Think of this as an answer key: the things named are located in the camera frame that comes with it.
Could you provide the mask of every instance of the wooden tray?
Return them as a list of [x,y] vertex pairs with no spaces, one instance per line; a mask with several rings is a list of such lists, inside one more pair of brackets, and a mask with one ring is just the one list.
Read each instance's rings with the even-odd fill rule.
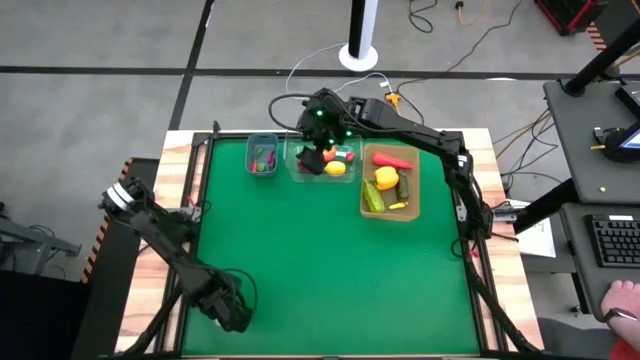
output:
[[382,151],[385,154],[405,160],[413,164],[413,169],[404,170],[409,180],[409,205],[402,209],[389,210],[389,205],[398,202],[395,188],[380,192],[384,201],[385,212],[373,213],[369,211],[362,191],[360,193],[360,213],[364,217],[377,218],[392,221],[411,221],[420,216],[420,152],[411,146],[392,146],[382,144],[367,144],[364,147],[362,178],[367,181],[375,180],[374,171],[381,166],[371,162],[373,154]]

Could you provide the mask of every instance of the yellow toy fruit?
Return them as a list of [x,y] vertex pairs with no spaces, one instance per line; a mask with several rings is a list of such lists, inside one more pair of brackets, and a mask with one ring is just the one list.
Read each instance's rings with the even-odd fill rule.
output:
[[329,161],[324,171],[331,176],[342,176],[347,172],[347,166],[340,161]]
[[378,190],[387,190],[396,186],[400,177],[393,166],[383,166],[373,173],[376,177]]

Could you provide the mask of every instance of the person's arm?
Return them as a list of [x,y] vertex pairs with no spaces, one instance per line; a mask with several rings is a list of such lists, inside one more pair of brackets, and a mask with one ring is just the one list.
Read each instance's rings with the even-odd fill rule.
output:
[[[611,284],[600,305],[602,313],[607,314],[614,307],[624,309],[640,318],[640,284],[631,281],[616,280]],[[609,327],[624,339],[636,351],[640,352],[640,322],[614,317]]]

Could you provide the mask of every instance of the orange striped edge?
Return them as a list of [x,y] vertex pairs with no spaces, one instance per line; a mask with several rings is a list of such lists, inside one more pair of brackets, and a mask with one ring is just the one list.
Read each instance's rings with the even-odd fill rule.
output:
[[[133,162],[133,159],[129,158],[124,162],[124,166],[120,171],[120,176],[118,176],[119,181],[123,181],[127,177],[127,173],[129,172],[129,166]],[[93,243],[93,247],[91,248],[91,252],[89,252],[89,257],[87,258],[87,265],[85,265],[84,270],[82,272],[82,276],[80,277],[80,282],[83,284],[88,284],[91,280],[91,272],[93,271],[93,267],[95,266],[96,259],[98,258],[98,252],[100,251],[100,247],[102,246],[102,240],[104,240],[104,234],[109,227],[109,217],[104,216],[102,221],[102,225],[100,225],[100,230],[96,235],[96,240]]]
[[593,42],[593,45],[595,45],[596,50],[602,51],[607,48],[607,44],[604,43],[604,39],[602,39],[600,31],[593,23],[587,26],[587,34],[589,34],[591,42]]

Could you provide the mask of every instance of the red toy pepper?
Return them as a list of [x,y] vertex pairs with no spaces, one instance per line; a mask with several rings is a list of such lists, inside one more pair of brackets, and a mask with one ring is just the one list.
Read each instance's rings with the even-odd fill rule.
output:
[[411,165],[411,163],[402,159],[394,158],[393,156],[380,151],[376,151],[373,154],[371,161],[378,166],[393,166],[397,169],[413,169],[413,165]]

